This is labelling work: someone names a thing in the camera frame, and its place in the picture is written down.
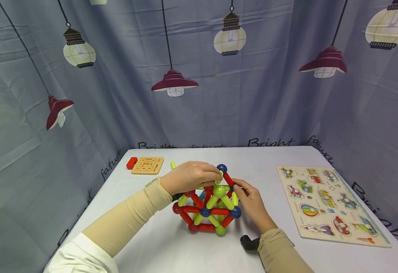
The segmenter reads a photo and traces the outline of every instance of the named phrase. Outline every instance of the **wooden puzzle board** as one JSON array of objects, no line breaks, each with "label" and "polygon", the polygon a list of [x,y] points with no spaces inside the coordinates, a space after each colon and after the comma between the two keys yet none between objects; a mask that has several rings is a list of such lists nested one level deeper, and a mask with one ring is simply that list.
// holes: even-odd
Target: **wooden puzzle board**
[{"label": "wooden puzzle board", "polygon": [[132,174],[156,175],[161,170],[163,162],[163,157],[140,157],[132,169]]},{"label": "wooden puzzle board", "polygon": [[334,168],[276,168],[302,238],[392,247]]}]

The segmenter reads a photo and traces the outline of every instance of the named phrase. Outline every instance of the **table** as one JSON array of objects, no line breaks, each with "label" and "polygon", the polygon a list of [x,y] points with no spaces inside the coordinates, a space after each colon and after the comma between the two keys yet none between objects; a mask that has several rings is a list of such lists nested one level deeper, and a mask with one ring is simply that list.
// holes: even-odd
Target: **table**
[{"label": "table", "polygon": [[[126,169],[126,163],[133,156],[164,157],[159,175],[170,171],[170,161],[176,165],[190,160],[205,161],[215,166],[225,164],[231,177],[244,179],[259,189],[271,217],[316,273],[398,272],[398,241],[367,207],[366,210],[391,241],[392,248],[300,238],[275,166],[330,167],[322,154],[311,146],[129,150],[65,242],[154,178],[132,175]],[[240,244],[240,237],[245,234],[252,239],[258,237],[251,221],[242,215],[228,226],[224,237],[202,232],[192,235],[170,205],[156,213],[114,260],[119,272],[127,273],[263,273],[259,256],[246,253]]]}]

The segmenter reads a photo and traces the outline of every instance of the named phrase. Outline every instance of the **hand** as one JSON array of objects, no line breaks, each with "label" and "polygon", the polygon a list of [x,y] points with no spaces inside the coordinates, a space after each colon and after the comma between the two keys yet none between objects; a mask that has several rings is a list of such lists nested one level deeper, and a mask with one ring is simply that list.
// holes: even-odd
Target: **hand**
[{"label": "hand", "polygon": [[160,179],[161,186],[172,196],[176,193],[212,186],[215,181],[221,180],[222,175],[219,169],[198,161],[185,162]]},{"label": "hand", "polygon": [[259,228],[261,234],[268,230],[278,228],[267,213],[258,189],[244,180],[234,179],[234,191],[236,192],[244,212]]}]

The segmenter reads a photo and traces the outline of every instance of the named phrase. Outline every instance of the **white sleeve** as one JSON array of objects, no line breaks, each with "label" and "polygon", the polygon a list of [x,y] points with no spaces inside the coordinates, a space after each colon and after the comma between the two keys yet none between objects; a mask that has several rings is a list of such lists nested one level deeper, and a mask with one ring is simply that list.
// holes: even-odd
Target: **white sleeve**
[{"label": "white sleeve", "polygon": [[83,233],[55,253],[44,273],[118,273],[113,259]]}]

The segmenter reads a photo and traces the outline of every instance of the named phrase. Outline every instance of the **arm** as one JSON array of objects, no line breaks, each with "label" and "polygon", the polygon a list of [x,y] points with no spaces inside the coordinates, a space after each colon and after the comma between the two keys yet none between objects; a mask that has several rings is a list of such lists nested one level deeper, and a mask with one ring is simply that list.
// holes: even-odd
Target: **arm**
[{"label": "arm", "polygon": [[154,179],[143,190],[110,209],[61,247],[46,271],[118,272],[112,258],[151,216],[171,201],[171,195],[161,186],[160,179]]},{"label": "arm", "polygon": [[175,193],[210,186],[222,180],[207,163],[186,162],[119,203],[61,247],[45,272],[117,273],[113,257],[157,211],[167,207]]},{"label": "arm", "polygon": [[233,179],[245,213],[260,230],[258,252],[267,273],[314,273],[294,249],[294,244],[268,215],[260,193],[244,180]]}]

